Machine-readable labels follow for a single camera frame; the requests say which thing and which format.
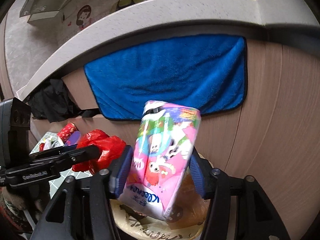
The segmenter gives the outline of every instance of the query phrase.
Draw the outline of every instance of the wood grain panel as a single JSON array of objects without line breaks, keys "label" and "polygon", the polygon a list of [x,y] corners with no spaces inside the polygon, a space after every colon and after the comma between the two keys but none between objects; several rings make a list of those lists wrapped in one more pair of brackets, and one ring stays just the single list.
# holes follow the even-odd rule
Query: wood grain panel
[{"label": "wood grain panel", "polygon": [[244,177],[268,130],[278,94],[282,46],[248,40],[248,93],[226,173]]},{"label": "wood grain panel", "polygon": [[[204,117],[196,140],[197,150],[216,167],[225,168],[230,156],[239,122],[240,109],[227,114]],[[134,146],[140,122],[110,121],[101,114],[93,118],[70,118],[68,121],[49,123],[47,120],[33,120],[40,136],[47,131],[59,132],[68,122],[76,125],[82,134],[101,129],[108,135],[119,136],[127,144]]]},{"label": "wood grain panel", "polygon": [[29,139],[29,151],[32,151],[32,149],[36,146],[38,141],[31,131],[28,131],[28,139]]},{"label": "wood grain panel", "polygon": [[283,46],[282,62],[276,107],[248,174],[297,240],[320,209],[320,60]]},{"label": "wood grain panel", "polygon": [[83,67],[64,76],[62,80],[66,84],[71,98],[80,109],[98,108]]},{"label": "wood grain panel", "polygon": [[239,123],[241,107],[202,117],[195,147],[214,167],[225,169]]},{"label": "wood grain panel", "polygon": [[82,118],[80,116],[76,118],[70,118],[63,122],[49,123],[48,120],[34,120],[33,123],[36,126],[40,136],[43,136],[47,131],[59,132],[68,122],[72,122],[81,132],[81,134],[88,133],[94,129],[101,129],[108,135],[119,136],[127,144],[134,146],[140,122],[115,122],[104,118],[101,114],[97,114],[92,118]]}]

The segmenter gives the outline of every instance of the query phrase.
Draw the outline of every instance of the red packaging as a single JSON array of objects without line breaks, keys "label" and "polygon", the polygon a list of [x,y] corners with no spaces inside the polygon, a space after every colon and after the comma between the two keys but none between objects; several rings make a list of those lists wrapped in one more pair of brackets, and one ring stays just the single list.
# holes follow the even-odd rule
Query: red packaging
[{"label": "red packaging", "polygon": [[64,128],[62,128],[62,130],[58,132],[57,135],[60,137],[63,143],[66,143],[66,141],[70,138],[71,134],[73,134],[77,130],[77,127],[70,122]]},{"label": "red packaging", "polygon": [[39,152],[42,152],[44,148],[44,143],[40,143],[39,145]]},{"label": "red packaging", "polygon": [[87,162],[75,164],[72,166],[72,170],[87,171],[91,174],[95,174],[101,169],[106,169],[110,165],[111,161],[121,156],[126,143],[118,136],[109,136],[101,130],[93,130],[85,134],[78,142],[77,148],[96,145],[98,146],[101,156],[98,159],[90,160]]}]

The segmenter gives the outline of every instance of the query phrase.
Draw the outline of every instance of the blue microfiber cloth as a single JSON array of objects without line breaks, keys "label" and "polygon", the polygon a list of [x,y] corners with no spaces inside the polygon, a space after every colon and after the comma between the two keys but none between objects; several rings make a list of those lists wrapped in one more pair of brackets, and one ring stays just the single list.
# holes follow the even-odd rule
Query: blue microfiber cloth
[{"label": "blue microfiber cloth", "polygon": [[139,120],[148,100],[201,114],[227,111],[246,96],[246,42],[215,34],[151,41],[89,62],[84,71],[108,119]]}]

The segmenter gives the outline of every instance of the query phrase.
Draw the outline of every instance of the white countertop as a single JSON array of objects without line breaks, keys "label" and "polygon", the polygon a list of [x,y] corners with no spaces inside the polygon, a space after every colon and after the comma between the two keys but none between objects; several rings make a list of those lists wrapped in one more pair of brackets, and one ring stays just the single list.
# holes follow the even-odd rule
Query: white countertop
[{"label": "white countertop", "polygon": [[164,24],[198,20],[320,28],[304,0],[148,0],[108,15],[72,37],[43,63],[17,95],[24,100],[66,63],[117,37]]}]

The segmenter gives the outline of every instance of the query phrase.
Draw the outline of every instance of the snack package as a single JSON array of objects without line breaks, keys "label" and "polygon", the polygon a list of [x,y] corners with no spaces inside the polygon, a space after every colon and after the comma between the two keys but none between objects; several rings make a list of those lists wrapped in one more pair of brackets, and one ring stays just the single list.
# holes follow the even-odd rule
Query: snack package
[{"label": "snack package", "polygon": [[62,128],[61,131],[57,133],[57,135],[63,141],[63,143],[66,143],[70,136],[77,130],[77,127],[70,122],[64,128]]},{"label": "snack package", "polygon": [[69,139],[65,142],[64,146],[75,145],[78,143],[80,138],[81,138],[81,133],[79,131],[75,131],[73,134],[71,134]]},{"label": "snack package", "polygon": [[200,120],[195,108],[146,103],[121,202],[159,220],[170,217]]}]

